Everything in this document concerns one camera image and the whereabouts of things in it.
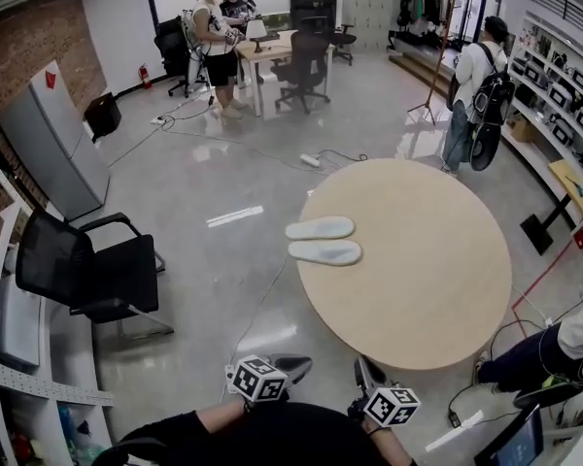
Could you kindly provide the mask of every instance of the white shelving unit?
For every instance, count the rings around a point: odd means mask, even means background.
[[[0,280],[17,216],[31,209],[0,171],[0,184],[13,203],[0,216]],[[39,319],[38,367],[22,372],[0,363],[0,445],[8,466],[17,466],[3,412],[4,401],[11,404],[16,425],[35,440],[48,466],[72,466],[62,432],[59,406],[66,406],[77,425],[85,419],[90,444],[111,445],[103,408],[113,405],[111,393],[100,391],[92,354],[91,324],[85,316],[69,316],[69,310],[52,300],[42,299]]]
[[[564,36],[559,31],[553,29],[551,25],[547,25],[546,23],[538,20],[533,15],[526,15],[525,16],[525,24],[526,26],[537,26],[541,29],[547,38],[551,39],[552,41],[556,41],[561,43],[566,50],[570,51],[567,53],[568,57],[568,64],[570,64],[570,56],[573,54],[572,61],[577,60],[575,57],[578,57],[578,60],[583,62],[583,51],[580,50],[567,36]],[[542,99],[550,109],[552,109],[555,113],[560,115],[563,120],[565,120],[572,130],[575,133],[575,136],[580,138],[583,141],[583,128],[576,122],[576,119],[572,114],[569,114],[567,111],[563,110],[559,107],[548,95],[547,90],[540,88],[536,84],[534,84],[528,78],[516,73],[512,67],[513,59],[519,52],[524,52],[528,54],[530,57],[534,57],[538,61],[544,64],[545,70],[553,71],[557,76],[568,82],[576,91],[578,91],[583,96],[583,88],[579,86],[565,71],[561,68],[557,67],[548,57],[545,57],[543,54],[536,51],[534,48],[531,47],[531,44],[526,43],[517,43],[514,45],[514,50],[512,52],[512,58],[510,60],[510,71],[509,74],[514,80],[520,82],[527,86],[531,91],[533,91],[540,99]],[[564,159],[567,163],[571,166],[574,172],[579,175],[580,179],[583,182],[583,168],[579,164],[576,157],[572,154],[572,150],[569,147],[566,147],[562,144],[555,135],[551,132],[551,130],[546,125],[546,120],[544,118],[544,114],[538,112],[534,109],[530,109],[529,107],[525,106],[522,102],[518,99],[514,99],[512,105],[537,129],[537,131],[541,134],[541,136],[548,142],[547,145],[549,148],[552,148],[553,151],[557,153],[557,158],[549,159],[548,154],[545,154],[539,147],[537,147],[533,143],[522,143],[518,142],[512,136],[512,130],[508,126],[504,126],[502,130],[503,138],[509,142],[509,144],[514,147],[514,149],[519,152],[525,160],[531,165],[537,175],[546,183],[549,189],[553,192],[553,194],[559,199],[563,199],[566,196],[566,190],[562,187],[562,185],[558,182],[557,178],[551,173],[548,168],[548,164],[553,162],[554,160]],[[574,203],[570,203],[566,208],[568,214],[577,225],[576,229],[579,229],[579,222],[583,221],[582,214],[578,211],[577,207]]]

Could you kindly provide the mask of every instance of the gray floor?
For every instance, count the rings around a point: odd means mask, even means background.
[[[449,113],[436,100],[438,126],[418,113],[407,116],[406,110],[422,103],[428,89],[385,56],[358,56],[353,67],[335,62],[332,103],[315,101],[310,116],[299,104],[276,113],[279,86],[265,71],[263,75],[262,118],[247,112],[239,122],[221,120],[213,108],[202,116],[178,119],[170,131],[147,138],[154,130],[149,121],[183,100],[169,98],[166,88],[171,84],[161,83],[122,98],[120,128],[101,142],[106,160],[118,160],[112,165],[103,214],[124,212],[154,235],[168,264],[159,277],[159,315],[176,328],[173,336],[129,345],[117,341],[115,326],[97,329],[98,376],[103,388],[115,393],[110,419],[116,438],[149,421],[218,403],[223,366],[235,352],[291,351],[313,357],[314,369],[294,390],[294,399],[345,411],[357,396],[356,355],[317,317],[293,260],[285,262],[284,227],[297,219],[308,192],[325,177],[308,170],[298,157],[335,149],[354,157],[366,153],[370,158],[414,158],[439,165]],[[241,96],[250,90],[242,90]],[[207,108],[207,98],[203,95],[173,115],[198,114]],[[322,168],[326,173],[348,163],[337,155],[327,158]],[[497,219],[509,246],[514,285],[524,290],[569,241],[566,223],[558,219],[553,224],[555,244],[540,257],[519,223],[548,210],[551,201],[503,145],[487,171],[464,169],[461,181]],[[93,240],[105,247],[128,236],[115,226],[96,231]],[[529,298],[553,317],[576,303],[581,291],[583,250],[572,245]],[[518,296],[513,292],[512,301]],[[517,311],[542,323],[527,303]],[[505,322],[514,319],[508,310]],[[142,326],[129,321],[127,328]],[[436,334],[437,349],[440,338],[448,336]],[[521,339],[517,325],[507,328],[497,339],[496,352]],[[468,384],[471,360],[439,371],[387,371],[423,401],[413,421],[396,430],[422,464],[469,463],[509,420],[480,424],[428,451],[451,430],[447,404]],[[461,419],[480,410],[484,419],[513,411],[509,395],[495,396],[486,388],[465,393],[454,409]]]

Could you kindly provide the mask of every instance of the red label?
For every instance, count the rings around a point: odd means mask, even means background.
[[[46,84],[49,89],[54,89],[54,85],[56,84],[56,74],[46,71]]]

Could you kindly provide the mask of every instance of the desk lamp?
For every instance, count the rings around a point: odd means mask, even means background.
[[[255,53],[262,53],[263,49],[261,48],[261,43],[259,42],[259,38],[263,38],[267,36],[268,32],[265,30],[265,24],[261,19],[254,19],[249,20],[248,28],[246,30],[246,39],[253,40],[257,43],[255,47]]]

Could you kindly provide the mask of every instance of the gray refrigerator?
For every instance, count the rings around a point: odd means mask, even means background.
[[[110,170],[85,131],[56,61],[9,103],[0,123],[30,175],[68,220],[104,205]]]

